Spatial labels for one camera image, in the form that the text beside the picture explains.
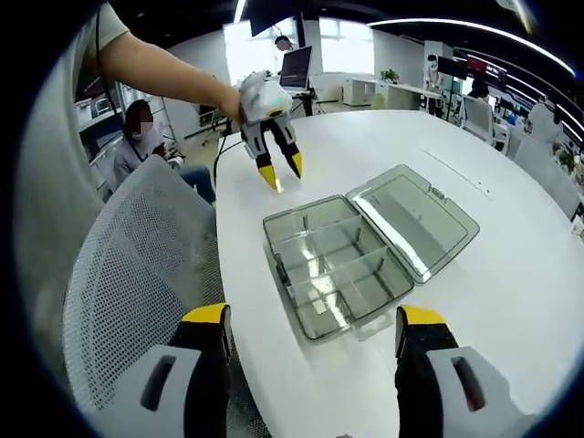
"ceiling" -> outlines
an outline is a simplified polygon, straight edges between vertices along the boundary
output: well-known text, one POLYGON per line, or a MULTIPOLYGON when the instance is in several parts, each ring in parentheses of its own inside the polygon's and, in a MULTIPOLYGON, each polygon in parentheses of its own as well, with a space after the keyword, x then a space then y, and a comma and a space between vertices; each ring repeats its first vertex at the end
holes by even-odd
MULTIPOLYGON (((432 17, 451 18, 495 27, 527 39, 571 65, 584 75, 584 38, 581 33, 579 2, 552 2, 551 0, 522 0, 528 11, 531 33, 528 33, 517 15, 501 7, 496 0, 448 0, 436 2, 415 0, 389 2, 387 0, 285 0, 270 1, 271 7, 293 5, 301 8, 305 19, 331 16, 369 23, 395 18, 432 17)), ((171 47, 192 37, 219 30, 233 22, 237 0, 184 2, 182 0, 110 0, 121 19, 132 32, 161 47, 171 47)), ((243 19, 249 18, 251 6, 267 0, 248 0, 243 19)), ((399 24, 376 27, 395 35, 418 40, 443 41, 452 47, 480 52, 479 57, 504 65, 515 76, 547 89, 524 70, 534 73, 561 89, 571 99, 584 94, 580 84, 561 66, 508 38, 464 26, 439 24, 399 24), (502 64, 502 61, 513 65, 502 64)))

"cable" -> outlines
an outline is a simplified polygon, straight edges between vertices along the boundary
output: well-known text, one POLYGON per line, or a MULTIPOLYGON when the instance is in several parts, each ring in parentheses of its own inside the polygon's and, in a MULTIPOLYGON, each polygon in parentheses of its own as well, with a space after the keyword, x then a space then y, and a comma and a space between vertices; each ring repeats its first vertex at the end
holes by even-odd
POLYGON ((290 114, 292 114, 294 111, 296 111, 298 108, 300 108, 300 106, 303 104, 304 102, 300 102, 298 103, 291 111, 290 114))
POLYGON ((113 103, 113 97, 111 96, 110 89, 108 88, 108 81, 105 72, 103 71, 103 65, 101 64, 101 54, 99 50, 99 14, 101 9, 98 10, 98 16, 96 17, 95 22, 95 51, 96 51, 96 58, 98 61, 98 72, 99 76, 101 77, 101 81, 103 82, 103 88, 106 91, 106 97, 108 98, 109 104, 111 105, 111 109, 113 110, 114 115, 121 117, 121 122, 123 123, 123 117, 118 113, 118 109, 116 105, 113 103))
POLYGON ((229 146, 227 149, 223 149, 223 147, 225 146, 225 141, 227 140, 227 136, 223 137, 223 141, 221 142, 221 146, 219 147, 219 151, 217 152, 217 156, 215 157, 214 161, 213 161, 213 182, 215 185, 217 185, 217 165, 219 164, 219 158, 221 158, 221 155, 223 155, 224 153, 226 153, 227 151, 232 150, 235 146, 239 145, 240 143, 243 143, 243 140, 238 141, 235 144, 232 144, 231 146, 229 146))

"person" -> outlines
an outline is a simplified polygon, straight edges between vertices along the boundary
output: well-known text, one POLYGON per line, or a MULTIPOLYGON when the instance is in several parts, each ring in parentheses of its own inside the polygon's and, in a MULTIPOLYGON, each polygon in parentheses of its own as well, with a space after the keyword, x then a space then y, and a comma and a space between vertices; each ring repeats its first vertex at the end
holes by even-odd
POLYGON ((484 82, 482 79, 475 78, 473 80, 471 92, 468 93, 468 96, 470 98, 482 99, 488 103, 487 99, 489 96, 489 87, 488 85, 486 85, 486 82, 484 82))
POLYGON ((553 144, 559 140, 560 134, 564 131, 561 111, 556 101, 555 93, 549 90, 545 102, 536 103, 527 117, 527 132, 534 140, 546 145, 550 155, 553 154, 553 144))
MULTIPOLYGON (((118 185, 153 153, 165 159, 168 152, 160 126, 154 123, 146 100, 135 100, 129 105, 122 132, 124 138, 116 151, 113 169, 118 185)), ((179 174, 187 184, 197 189, 206 202, 215 202, 211 173, 207 166, 187 167, 181 169, 179 174)))
POLYGON ((294 50, 294 45, 292 44, 292 41, 290 41, 290 38, 288 38, 285 35, 277 36, 276 40, 274 41, 274 44, 276 45, 277 49, 280 52, 294 50))
MULTIPOLYGON (((425 74, 426 89, 442 94, 443 76, 438 71, 438 57, 428 55, 428 67, 425 74)), ((428 99, 428 113, 442 118, 442 99, 428 99)))
POLYGON ((236 89, 141 41, 107 3, 64 47, 28 116, 13 209, 16 277, 32 339, 64 387, 65 294, 78 251, 103 206, 73 102, 81 76, 97 71, 146 93, 213 105, 236 122, 241 119, 236 89))

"white chair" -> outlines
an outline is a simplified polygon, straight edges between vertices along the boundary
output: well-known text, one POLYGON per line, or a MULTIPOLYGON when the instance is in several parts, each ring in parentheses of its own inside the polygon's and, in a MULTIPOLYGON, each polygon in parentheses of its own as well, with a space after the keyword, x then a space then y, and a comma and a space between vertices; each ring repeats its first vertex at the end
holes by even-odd
POLYGON ((78 407, 103 409, 188 310, 221 301, 214 208, 151 156, 105 204, 69 282, 63 349, 78 407))
POLYGON ((571 220, 580 204, 578 188, 547 154, 545 145, 529 137, 523 139, 514 162, 544 188, 571 220))
POLYGON ((461 128, 493 145, 493 109, 481 99, 463 96, 461 128))

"clear plastic box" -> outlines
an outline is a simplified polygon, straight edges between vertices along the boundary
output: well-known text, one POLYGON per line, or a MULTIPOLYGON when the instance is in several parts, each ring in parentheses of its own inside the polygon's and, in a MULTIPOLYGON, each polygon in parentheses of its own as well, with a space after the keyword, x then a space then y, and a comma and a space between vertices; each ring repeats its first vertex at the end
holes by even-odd
POLYGON ((264 220, 278 281, 309 339, 354 329, 444 268, 478 234, 400 165, 348 193, 264 220))

